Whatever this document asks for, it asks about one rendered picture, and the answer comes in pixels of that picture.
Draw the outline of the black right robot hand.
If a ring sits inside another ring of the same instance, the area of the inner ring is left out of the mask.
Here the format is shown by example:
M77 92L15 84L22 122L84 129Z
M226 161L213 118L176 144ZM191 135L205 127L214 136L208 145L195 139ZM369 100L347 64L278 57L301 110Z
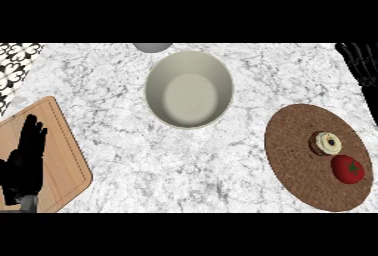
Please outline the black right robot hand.
M362 88L369 112L378 125L378 43L337 43L335 50Z

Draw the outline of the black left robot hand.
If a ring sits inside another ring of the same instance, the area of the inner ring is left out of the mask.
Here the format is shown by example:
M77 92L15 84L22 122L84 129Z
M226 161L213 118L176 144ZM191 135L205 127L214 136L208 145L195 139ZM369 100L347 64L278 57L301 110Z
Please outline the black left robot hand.
M0 187L4 204L21 203L25 196L37 196L43 187L43 155L47 129L37 116L27 116L18 147L6 160L0 159Z

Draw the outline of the cream frosted cupcake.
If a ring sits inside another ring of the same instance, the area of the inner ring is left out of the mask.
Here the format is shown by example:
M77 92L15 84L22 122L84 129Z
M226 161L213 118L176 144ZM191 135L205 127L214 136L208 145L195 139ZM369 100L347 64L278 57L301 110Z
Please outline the cream frosted cupcake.
M337 155L343 149L343 143L335 134L316 131L309 139L309 147L319 156Z

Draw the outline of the round brown placemat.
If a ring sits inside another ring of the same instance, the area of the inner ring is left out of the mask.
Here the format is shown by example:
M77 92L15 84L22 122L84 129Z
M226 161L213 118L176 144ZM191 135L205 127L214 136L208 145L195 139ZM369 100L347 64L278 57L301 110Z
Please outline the round brown placemat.
M356 184L344 184L335 177L331 156L319 156L310 149L310 137L331 132L341 140L341 155L351 157L365 175ZM340 212L357 207L374 182L369 153L347 122L326 109L292 104L272 116L264 134L264 148L275 175L292 195L320 210Z

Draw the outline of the pale cream bowl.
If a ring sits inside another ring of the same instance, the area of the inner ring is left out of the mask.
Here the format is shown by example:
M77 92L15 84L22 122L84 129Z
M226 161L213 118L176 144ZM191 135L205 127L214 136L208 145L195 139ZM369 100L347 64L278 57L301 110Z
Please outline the pale cream bowl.
M224 114L233 81L222 61L201 51L170 54L154 66L145 97L157 118L180 129L210 125Z

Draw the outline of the wooden cutting board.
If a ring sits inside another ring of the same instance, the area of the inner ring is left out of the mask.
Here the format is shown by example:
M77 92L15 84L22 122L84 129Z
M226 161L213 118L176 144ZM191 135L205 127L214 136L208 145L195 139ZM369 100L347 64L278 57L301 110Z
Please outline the wooden cutting board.
M7 159L18 146L21 129L30 114L37 116L47 128L37 212L53 213L87 189L93 174L53 96L41 98L0 122L0 159Z

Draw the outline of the red tomato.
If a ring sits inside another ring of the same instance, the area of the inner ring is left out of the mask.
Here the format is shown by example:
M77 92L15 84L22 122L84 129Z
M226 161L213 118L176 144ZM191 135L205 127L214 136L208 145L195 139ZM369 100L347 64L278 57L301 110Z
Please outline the red tomato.
M365 177L362 164L347 155L337 155L331 160L332 173L344 184L356 184Z

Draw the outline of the grey round object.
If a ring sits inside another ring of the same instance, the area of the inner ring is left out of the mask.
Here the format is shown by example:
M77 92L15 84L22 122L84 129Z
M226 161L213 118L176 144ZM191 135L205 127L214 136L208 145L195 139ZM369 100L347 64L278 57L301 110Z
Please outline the grey round object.
M158 53L168 49L171 43L134 43L134 47L145 53Z

